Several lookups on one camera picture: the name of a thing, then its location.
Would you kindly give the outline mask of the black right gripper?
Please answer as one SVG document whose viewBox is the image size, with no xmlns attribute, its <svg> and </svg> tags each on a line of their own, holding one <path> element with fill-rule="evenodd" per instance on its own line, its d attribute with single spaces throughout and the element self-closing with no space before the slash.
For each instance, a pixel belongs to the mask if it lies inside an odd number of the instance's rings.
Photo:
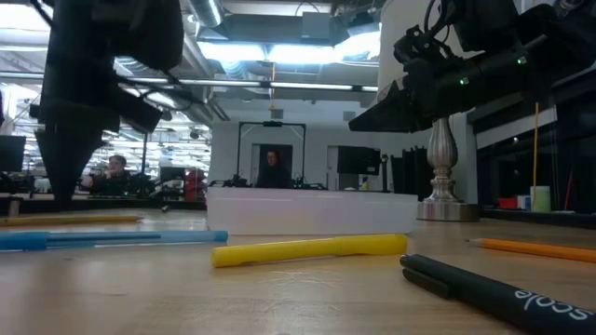
<svg viewBox="0 0 596 335">
<path fill-rule="evenodd" d="M 495 54 L 463 59 L 415 25 L 395 43 L 394 57 L 405 72 L 401 87 L 396 80 L 385 87 L 375 105 L 348 123 L 351 131 L 414 133 L 494 99 Z"/>
</svg>

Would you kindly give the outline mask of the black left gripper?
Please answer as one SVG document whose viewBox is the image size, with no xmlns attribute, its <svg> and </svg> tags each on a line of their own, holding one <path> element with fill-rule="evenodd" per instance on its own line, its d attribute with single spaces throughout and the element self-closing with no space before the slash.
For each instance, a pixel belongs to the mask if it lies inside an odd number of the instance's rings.
<svg viewBox="0 0 596 335">
<path fill-rule="evenodd" d="M 116 131 L 120 117 L 113 109 L 114 56 L 102 30 L 103 1 L 32 0 L 50 28 L 42 96 L 36 118 L 44 129 L 35 137 L 55 202 L 72 203 L 75 186 L 102 131 Z"/>
</svg>

